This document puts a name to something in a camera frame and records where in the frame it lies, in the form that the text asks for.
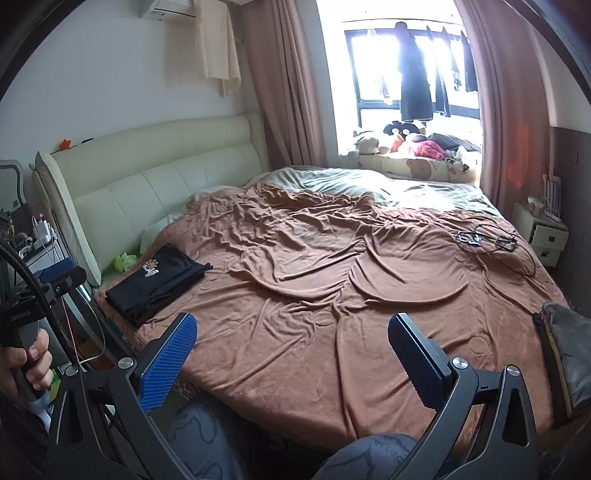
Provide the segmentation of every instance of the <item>bedside table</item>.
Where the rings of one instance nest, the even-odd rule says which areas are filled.
[[[535,217],[533,208],[522,203],[513,206],[511,223],[532,246],[543,266],[556,266],[569,238],[565,224],[548,217],[544,212]]]

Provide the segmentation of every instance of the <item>white wall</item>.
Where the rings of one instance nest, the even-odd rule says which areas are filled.
[[[223,98],[194,80],[191,26],[142,20],[138,0],[87,0],[39,46],[0,102],[0,158],[25,170],[37,150],[161,121],[258,110],[244,47],[243,86]]]
[[[550,125],[591,134],[591,105],[550,44],[529,27],[542,70]]]

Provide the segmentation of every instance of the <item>black cable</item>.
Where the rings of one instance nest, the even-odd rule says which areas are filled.
[[[125,429],[123,428],[123,425],[120,424],[119,420],[117,419],[117,417],[115,417],[111,411],[109,410],[109,407],[105,406],[103,409],[104,414],[109,417],[109,421],[111,422],[111,426],[115,427],[119,433],[121,434],[121,436],[127,440],[127,442],[130,445],[133,445],[133,443],[131,443],[131,440],[129,439],[129,436],[127,435],[127,432],[125,431]]]
[[[500,235],[500,236],[497,236],[497,237],[493,237],[493,236],[487,235],[486,233],[481,233],[481,232],[478,231],[478,229],[479,228],[482,228],[482,227],[495,228],[497,230],[500,230],[500,231],[506,233],[508,236],[502,236],[502,235]],[[462,243],[465,243],[465,242],[462,242],[460,240],[461,235],[463,233],[468,234],[468,235],[472,235],[472,237],[475,240],[477,240],[477,239],[485,239],[485,240],[491,241],[491,242],[493,242],[497,246],[497,248],[494,249],[494,250],[487,250],[482,245],[480,245],[480,243],[478,245],[473,245],[473,247],[482,249],[481,252],[475,252],[475,251],[472,251],[472,250],[463,248],[462,247]],[[526,278],[531,278],[531,277],[534,277],[535,276],[535,273],[537,271],[537,266],[535,264],[534,257],[526,249],[526,247],[524,247],[523,245],[520,245],[519,244],[518,237],[517,236],[509,233],[507,230],[505,230],[504,228],[502,228],[502,227],[500,227],[498,225],[494,225],[494,224],[491,224],[491,223],[479,223],[476,226],[476,228],[474,228],[474,230],[459,231],[456,234],[454,240],[455,240],[456,245],[458,246],[458,248],[460,250],[462,250],[463,252],[465,252],[465,253],[472,254],[472,255],[483,255],[483,254],[487,254],[490,257],[492,257],[495,260],[497,260],[505,268],[511,270],[513,273],[516,273],[516,274],[521,275],[522,277],[526,277]],[[504,247],[503,245],[514,245],[514,248],[509,249],[507,247]],[[531,273],[529,273],[529,272],[525,272],[524,273],[524,272],[517,271],[514,268],[510,267],[509,265],[507,265],[505,262],[503,262],[500,258],[498,258],[497,256],[493,255],[494,253],[497,253],[499,251],[514,252],[517,248],[523,249],[525,251],[525,253],[527,253],[527,255],[529,256],[529,258],[531,260],[531,264],[533,266],[533,271]]]
[[[15,272],[21,276],[21,278],[25,281],[29,289],[35,295],[35,298],[39,302],[43,313],[49,323],[49,326],[53,330],[53,333],[56,335],[58,342],[60,342],[61,347],[64,349],[68,359],[72,363],[72,365],[77,365],[78,361],[76,355],[73,353],[69,341],[67,340],[64,332],[62,331],[60,325],[57,323],[56,318],[51,311],[51,307],[45,298],[45,294],[41,290],[37,279],[33,277],[31,270],[27,267],[24,261],[22,261],[21,257],[18,256],[17,252],[10,246],[10,244],[5,241],[4,239],[0,238],[0,257],[6,260],[7,263],[14,268]]]

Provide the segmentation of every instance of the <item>bed headboard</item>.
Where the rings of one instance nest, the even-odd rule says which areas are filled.
[[[150,225],[197,190],[244,186],[270,171],[258,114],[196,118],[124,130],[50,155],[34,181],[93,286],[116,255],[138,249]]]

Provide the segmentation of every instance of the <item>brown blanket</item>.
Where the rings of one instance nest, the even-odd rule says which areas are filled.
[[[336,449],[385,432],[418,438],[428,426],[434,412],[388,343],[397,312],[475,368],[518,365],[543,433],[550,390],[531,314],[546,300],[565,301],[525,242],[533,278],[462,252],[455,233],[480,223],[515,232],[487,214],[387,209],[370,195],[224,190],[192,205],[136,266],[171,242],[214,266],[201,283],[137,331],[109,307],[104,290],[97,298],[139,347],[178,312],[193,314],[199,341],[186,378],[245,418],[310,446]],[[533,267],[521,248],[495,255],[517,271]],[[460,445],[476,421],[472,411]]]

